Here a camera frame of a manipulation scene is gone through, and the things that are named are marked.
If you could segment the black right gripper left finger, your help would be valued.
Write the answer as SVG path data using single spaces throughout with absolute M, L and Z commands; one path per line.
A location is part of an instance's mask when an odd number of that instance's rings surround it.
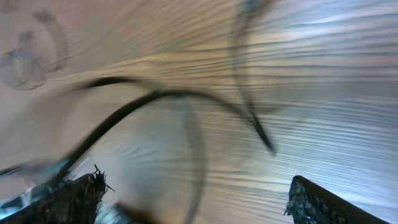
M 95 169 L 67 179 L 63 164 L 39 171 L 44 180 L 28 181 L 20 194 L 1 201 L 1 223 L 94 223 L 102 198 L 111 188 L 106 173 Z

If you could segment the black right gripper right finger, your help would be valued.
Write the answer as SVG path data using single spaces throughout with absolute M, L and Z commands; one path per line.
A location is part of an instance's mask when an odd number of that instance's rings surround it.
M 295 224 L 385 224 L 385 221 L 296 175 L 284 212 Z

